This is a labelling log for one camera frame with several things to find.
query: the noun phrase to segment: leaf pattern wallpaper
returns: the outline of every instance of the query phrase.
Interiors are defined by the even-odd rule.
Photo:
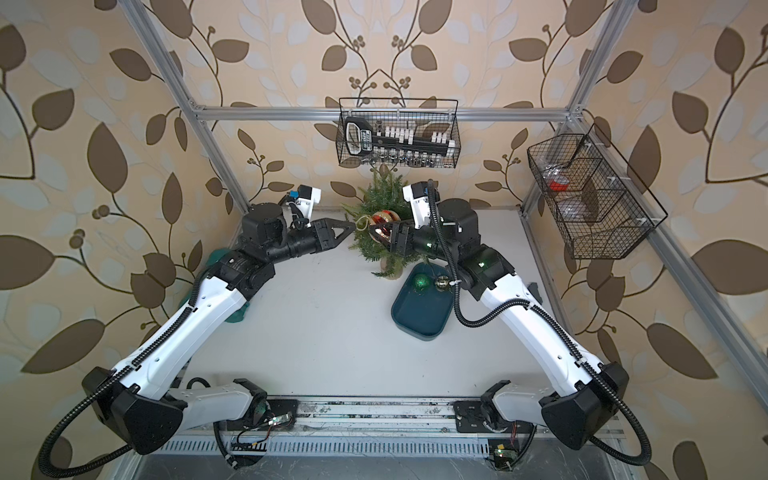
[[[340,97],[361,104],[370,98],[398,105],[437,97],[467,107],[564,107],[612,5],[604,0],[144,4],[198,103],[328,108],[337,108]],[[163,122],[158,116],[157,124]],[[353,202],[344,193],[366,187],[372,177],[370,166],[338,166],[331,122],[213,121],[210,127],[256,202],[277,200],[290,185],[311,184],[323,189],[323,206],[338,206]],[[546,139],[554,125],[470,122],[459,128],[458,174],[409,167],[397,167],[396,173],[411,182],[435,177],[442,182],[441,194],[477,206],[520,204],[533,181],[521,162],[525,149]],[[218,184],[211,178],[211,194]]]
[[[0,45],[2,476],[43,478],[83,375],[175,312],[240,216],[115,2],[2,2]],[[92,415],[65,437],[60,466],[118,446]]]
[[[641,0],[585,111],[763,352],[766,37],[765,2]],[[531,222],[579,340],[630,374],[628,404],[654,445],[647,477],[762,478],[768,417],[650,245],[577,261],[543,203]]]

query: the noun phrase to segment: green ornament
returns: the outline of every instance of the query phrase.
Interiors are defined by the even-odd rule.
[[[417,273],[413,276],[413,288],[417,292],[422,292],[432,285],[432,281],[426,275],[426,273]]]

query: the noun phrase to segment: electrical wire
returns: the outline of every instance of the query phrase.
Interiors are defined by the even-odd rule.
[[[123,445],[119,449],[91,460],[88,463],[70,468],[59,468],[56,465],[53,465],[51,462],[51,453],[53,452],[53,447],[58,441],[59,437],[61,437],[61,434],[64,433],[64,430],[69,426],[69,424],[72,423],[74,419],[76,419],[78,415],[85,411],[86,408],[88,408],[93,402],[101,398],[103,395],[111,392],[115,383],[119,382],[129,373],[133,372],[135,369],[141,366],[141,362],[143,362],[149,355],[151,355],[154,350],[162,345],[163,342],[165,342],[168,337],[170,337],[181,326],[181,324],[184,323],[184,320],[186,320],[187,317],[192,313],[193,308],[197,303],[197,297],[200,295],[200,284],[203,282],[203,278],[205,278],[205,276],[208,274],[208,271],[211,269],[211,267],[212,266],[209,266],[208,268],[203,269],[203,271],[197,275],[197,278],[195,278],[194,284],[192,285],[192,291],[190,293],[190,299],[187,302],[190,306],[186,307],[176,318],[176,320],[166,330],[164,330],[163,333],[160,334],[160,336],[155,341],[153,341],[152,344],[149,345],[149,347],[137,355],[129,365],[126,365],[119,372],[116,372],[114,375],[107,378],[105,381],[103,381],[102,384],[99,385],[99,387],[96,388],[96,390],[93,391],[92,394],[81,400],[72,410],[70,410],[67,415],[64,416],[63,419],[61,419],[58,424],[56,424],[56,426],[51,430],[51,433],[45,437],[45,440],[43,440],[43,443],[40,446],[40,452],[38,453],[38,468],[43,475],[47,475],[48,477],[52,478],[76,477],[78,475],[84,474],[85,472],[95,470],[102,465],[106,465],[112,460],[115,460],[116,458],[130,452],[133,449],[133,447],[130,445]]]
[[[587,373],[592,377],[592,379],[595,381],[595,384],[598,386],[598,388],[610,399],[611,403],[616,405],[618,409],[621,411],[621,413],[626,417],[627,421],[629,422],[630,426],[634,430],[635,435],[637,436],[637,440],[640,443],[640,454],[639,455],[627,455],[623,452],[619,452],[616,449],[613,449],[609,445],[606,445],[604,442],[602,442],[600,439],[595,437],[594,435],[590,436],[589,440],[593,444],[595,444],[599,449],[603,450],[610,456],[614,457],[615,459],[627,463],[629,465],[646,465],[648,462],[650,462],[651,457],[651,448],[650,448],[650,440],[648,440],[648,435],[646,435],[645,430],[643,429],[643,426],[640,424],[640,421],[637,420],[637,417],[634,416],[634,413],[630,410],[630,408],[627,406],[626,403],[624,403],[624,400],[622,400],[617,393],[607,384],[605,380],[603,380],[603,377],[598,374],[594,368],[592,368],[592,365],[589,364],[584,359],[584,356],[581,354],[581,351],[576,347],[576,343],[574,340],[563,330],[563,327],[560,326],[559,323],[557,323],[554,318],[552,318],[549,313],[546,312],[546,310],[542,309],[539,305],[531,305],[531,302],[528,300],[523,300],[520,298],[507,300],[506,302],[503,302],[501,305],[494,308],[488,315],[482,317],[479,320],[476,321],[470,321],[464,318],[462,315],[462,312],[460,310],[458,300],[461,293],[461,290],[458,285],[458,269],[456,267],[456,262],[453,258],[453,255],[451,254],[451,250],[449,249],[448,243],[445,241],[445,236],[442,232],[442,225],[440,224],[440,213],[437,208],[437,203],[435,201],[435,183],[432,179],[427,181],[427,200],[429,201],[429,216],[430,216],[430,223],[432,224],[432,228],[435,231],[435,234],[437,236],[437,241],[442,249],[443,253],[445,254],[445,259],[448,261],[448,267],[449,267],[449,273],[451,274],[451,278],[453,279],[453,310],[456,314],[456,318],[458,321],[465,326],[469,327],[479,327],[483,326],[486,323],[490,322],[497,316],[499,316],[504,310],[507,308],[510,308],[512,306],[523,306],[524,308],[533,311],[537,315],[539,315],[553,330],[555,333],[558,334],[560,337],[560,340],[563,341],[566,348],[568,348],[568,351],[571,353],[571,355],[577,360],[577,364],[585,369]],[[536,432],[536,425],[534,425],[533,429],[531,430],[531,435],[528,437],[528,440],[525,442],[525,445],[522,447],[520,451],[520,455],[518,455],[518,458],[515,460],[515,463],[520,461],[520,458],[525,454],[526,451],[528,451],[528,447],[530,446],[530,442],[533,438],[534,433]]]

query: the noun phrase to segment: black wire basket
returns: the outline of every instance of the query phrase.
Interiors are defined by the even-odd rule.
[[[528,148],[528,165],[570,255],[577,260],[626,257],[667,218],[667,211],[627,163],[618,174],[593,130],[561,134]],[[648,193],[657,212],[630,192]]]
[[[440,98],[340,98],[339,165],[456,168],[457,108],[457,100]]]

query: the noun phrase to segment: white table surface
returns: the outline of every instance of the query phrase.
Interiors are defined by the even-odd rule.
[[[483,243],[526,283],[538,283],[549,310],[518,212],[480,210],[478,218]],[[202,376],[223,385],[245,377],[270,395],[296,396],[479,396],[503,379],[547,385],[533,356],[499,319],[471,329],[451,313],[429,342],[403,332],[390,308],[412,265],[398,280],[376,278],[370,272],[378,263],[349,250],[350,241],[277,264],[245,319],[214,332],[192,357],[184,381]],[[461,306],[468,319],[488,312],[465,291]]]

